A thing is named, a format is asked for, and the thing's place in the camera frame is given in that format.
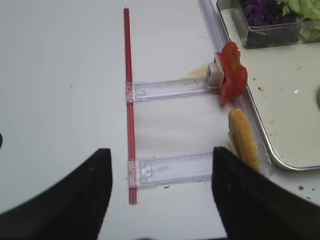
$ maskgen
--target red tomato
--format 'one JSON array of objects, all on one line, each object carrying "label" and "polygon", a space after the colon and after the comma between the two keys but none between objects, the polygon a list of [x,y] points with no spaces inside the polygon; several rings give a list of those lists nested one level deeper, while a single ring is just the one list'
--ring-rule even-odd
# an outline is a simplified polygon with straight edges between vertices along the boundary
[{"label": "red tomato", "polygon": [[240,52],[234,42],[228,42],[217,55],[224,72],[224,82],[220,90],[220,102],[224,105],[230,102],[232,97],[239,97],[245,91],[248,72],[240,63]]}]

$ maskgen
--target bread roll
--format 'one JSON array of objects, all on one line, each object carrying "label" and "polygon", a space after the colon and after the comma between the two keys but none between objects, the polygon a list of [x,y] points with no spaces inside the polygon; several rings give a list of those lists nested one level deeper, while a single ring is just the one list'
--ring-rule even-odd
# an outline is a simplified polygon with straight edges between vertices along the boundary
[{"label": "bread roll", "polygon": [[245,113],[240,108],[229,112],[229,129],[240,159],[261,174],[258,147]]}]

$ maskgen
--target white surface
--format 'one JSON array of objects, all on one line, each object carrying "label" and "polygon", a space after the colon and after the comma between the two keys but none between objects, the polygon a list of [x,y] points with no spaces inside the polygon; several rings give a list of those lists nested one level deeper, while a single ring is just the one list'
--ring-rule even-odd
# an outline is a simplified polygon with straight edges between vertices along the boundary
[{"label": "white surface", "polygon": [[[113,189],[99,239],[222,237],[209,182],[141,190],[139,204],[128,204],[124,7],[135,81],[177,79],[212,61],[194,0],[0,2],[0,212],[111,148]],[[320,203],[311,190],[318,171],[277,169],[272,179]]]},{"label": "white surface", "polygon": [[320,42],[245,49],[230,11],[222,15],[248,69],[248,85],[275,154],[294,168],[320,166]]}]

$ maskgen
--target red straw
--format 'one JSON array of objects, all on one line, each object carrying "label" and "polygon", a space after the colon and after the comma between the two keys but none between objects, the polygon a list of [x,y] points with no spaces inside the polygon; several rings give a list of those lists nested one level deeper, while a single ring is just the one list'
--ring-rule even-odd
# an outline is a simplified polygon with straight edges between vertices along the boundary
[{"label": "red straw", "polygon": [[[131,42],[130,42],[130,16],[129,9],[123,10],[124,21],[124,41],[125,41],[125,81],[126,83],[132,83],[132,58],[131,58]],[[135,137],[135,119],[134,119],[134,103],[127,102],[126,104],[127,114],[127,128],[128,128],[128,159],[136,162],[136,137]],[[128,178],[132,178],[134,184],[136,184],[136,170],[132,176],[128,175]],[[129,203],[136,204],[138,202],[138,189],[129,188]]]}]

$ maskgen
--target plastic container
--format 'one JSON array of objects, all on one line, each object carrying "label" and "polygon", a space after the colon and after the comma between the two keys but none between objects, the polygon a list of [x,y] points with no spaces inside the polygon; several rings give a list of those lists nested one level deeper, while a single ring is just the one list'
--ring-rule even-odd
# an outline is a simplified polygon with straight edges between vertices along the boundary
[{"label": "plastic container", "polygon": [[247,49],[320,41],[320,37],[311,37],[315,31],[320,32],[320,21],[297,20],[296,23],[251,26],[239,0],[231,0],[230,13],[241,42]]}]

